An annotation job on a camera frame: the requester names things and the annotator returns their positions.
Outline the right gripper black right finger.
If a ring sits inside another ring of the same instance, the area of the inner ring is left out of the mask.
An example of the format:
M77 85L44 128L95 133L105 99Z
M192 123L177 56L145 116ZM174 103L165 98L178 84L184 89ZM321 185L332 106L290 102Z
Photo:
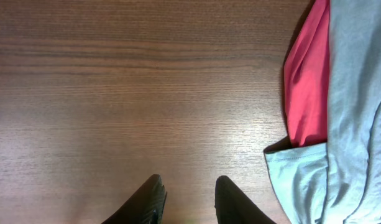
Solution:
M214 207L219 224L275 224L226 175L216 180Z

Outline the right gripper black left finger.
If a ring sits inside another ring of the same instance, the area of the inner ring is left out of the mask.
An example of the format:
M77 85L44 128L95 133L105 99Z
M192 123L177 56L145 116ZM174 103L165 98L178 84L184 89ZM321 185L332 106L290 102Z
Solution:
M166 199L161 176L153 174L102 224L161 224Z

